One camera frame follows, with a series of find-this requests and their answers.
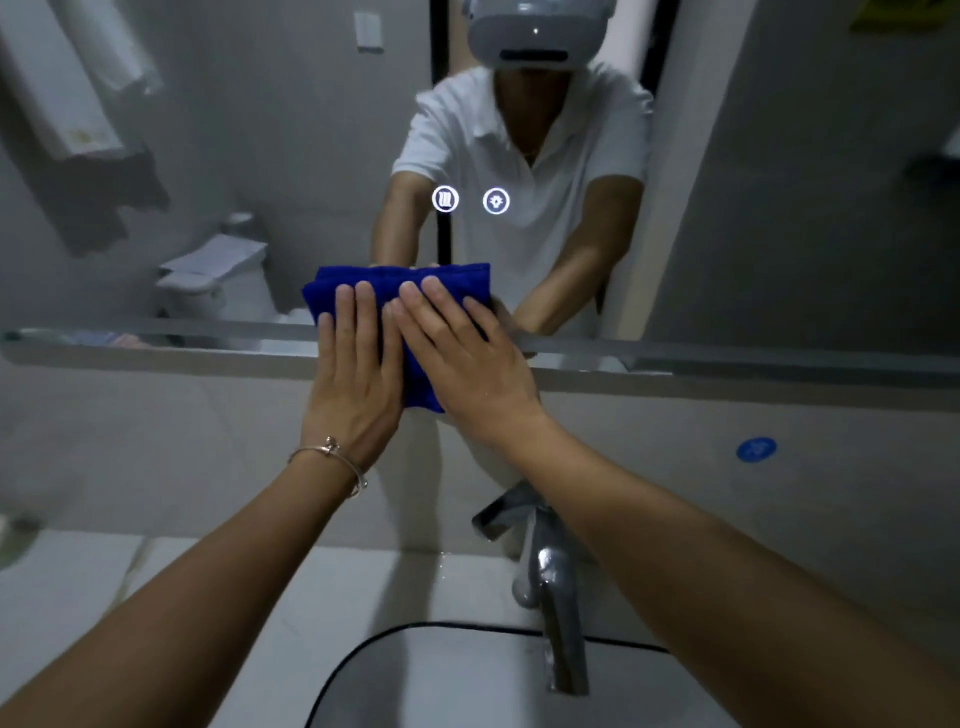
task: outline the white sink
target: white sink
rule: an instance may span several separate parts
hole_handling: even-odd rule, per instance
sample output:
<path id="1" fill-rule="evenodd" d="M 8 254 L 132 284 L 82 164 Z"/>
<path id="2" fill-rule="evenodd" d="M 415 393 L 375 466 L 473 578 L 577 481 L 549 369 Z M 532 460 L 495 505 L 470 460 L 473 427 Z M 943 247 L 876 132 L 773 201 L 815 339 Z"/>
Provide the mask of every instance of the white sink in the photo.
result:
<path id="1" fill-rule="evenodd" d="M 548 694 L 542 651 L 542 637 L 520 631 L 401 627 L 340 664 L 308 728 L 736 725 L 657 648 L 588 640 L 589 697 Z"/>

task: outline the silver bracelet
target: silver bracelet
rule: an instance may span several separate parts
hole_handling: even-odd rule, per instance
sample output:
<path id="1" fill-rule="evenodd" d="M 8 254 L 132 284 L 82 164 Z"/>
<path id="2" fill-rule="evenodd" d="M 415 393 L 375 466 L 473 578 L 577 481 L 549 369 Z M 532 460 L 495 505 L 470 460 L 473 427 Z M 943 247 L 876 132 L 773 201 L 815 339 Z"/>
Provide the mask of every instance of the silver bracelet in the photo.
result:
<path id="1" fill-rule="evenodd" d="M 312 450 L 315 450 L 316 452 L 322 452 L 327 457 L 330 457 L 332 455 L 333 457 L 337 458 L 341 462 L 346 463 L 350 467 L 350 469 L 356 473 L 357 481 L 353 485 L 353 490 L 350 491 L 350 495 L 348 497 L 359 496 L 360 492 L 367 487 L 367 478 L 364 477 L 363 471 L 361 471 L 356 466 L 356 464 L 352 460 L 350 460 L 346 455 L 340 452 L 340 443 L 338 443 L 332 437 L 326 438 L 326 445 L 314 445 L 307 448 L 295 449 L 293 453 L 291 453 L 290 458 L 287 460 L 287 465 L 290 465 L 290 463 L 293 462 L 293 459 L 297 457 L 298 453 L 303 452 L 304 450 L 307 450 L 307 449 L 312 449 Z"/>

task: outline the vr headset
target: vr headset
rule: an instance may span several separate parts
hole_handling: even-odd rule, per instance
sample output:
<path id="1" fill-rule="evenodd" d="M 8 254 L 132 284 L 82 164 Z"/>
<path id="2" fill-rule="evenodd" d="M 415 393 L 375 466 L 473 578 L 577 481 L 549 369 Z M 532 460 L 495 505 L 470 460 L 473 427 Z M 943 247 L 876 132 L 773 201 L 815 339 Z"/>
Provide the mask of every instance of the vr headset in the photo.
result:
<path id="1" fill-rule="evenodd" d="M 467 41 L 488 68 L 573 70 L 600 51 L 616 0 L 464 0 Z"/>

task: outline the blue cloth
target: blue cloth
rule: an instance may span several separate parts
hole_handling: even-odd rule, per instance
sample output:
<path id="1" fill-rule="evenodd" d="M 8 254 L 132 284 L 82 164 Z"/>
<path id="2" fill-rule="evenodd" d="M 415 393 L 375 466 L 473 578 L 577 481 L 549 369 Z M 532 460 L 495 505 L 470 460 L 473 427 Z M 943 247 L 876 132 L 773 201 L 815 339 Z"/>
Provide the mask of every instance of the blue cloth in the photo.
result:
<path id="1" fill-rule="evenodd" d="M 445 265 L 439 268 L 356 268 L 348 265 L 331 265 L 317 271 L 312 283 L 303 286 L 303 300 L 313 314 L 313 321 L 322 313 L 336 315 L 337 286 L 356 285 L 368 280 L 376 292 L 376 303 L 382 308 L 384 303 L 399 295 L 400 284 L 412 280 L 417 286 L 427 276 L 436 276 L 446 286 L 446 290 L 463 304 L 465 296 L 471 296 L 485 306 L 491 305 L 490 263 L 471 265 Z M 407 407 L 425 407 L 434 412 L 443 412 L 433 393 L 433 387 L 426 378 L 413 353 L 403 346 L 403 404 Z"/>

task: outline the chrome faucet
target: chrome faucet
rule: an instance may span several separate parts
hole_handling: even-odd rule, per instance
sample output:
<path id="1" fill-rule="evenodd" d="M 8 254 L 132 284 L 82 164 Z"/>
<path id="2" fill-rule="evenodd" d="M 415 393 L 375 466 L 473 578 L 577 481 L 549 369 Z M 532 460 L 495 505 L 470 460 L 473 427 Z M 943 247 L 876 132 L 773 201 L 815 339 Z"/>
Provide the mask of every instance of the chrome faucet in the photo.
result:
<path id="1" fill-rule="evenodd" d="M 523 552 L 513 583 L 516 603 L 543 614 L 546 688 L 589 695 L 587 653 L 577 606 L 576 567 L 566 547 L 566 528 L 526 480 L 473 517 L 473 528 L 496 541 L 526 521 Z"/>

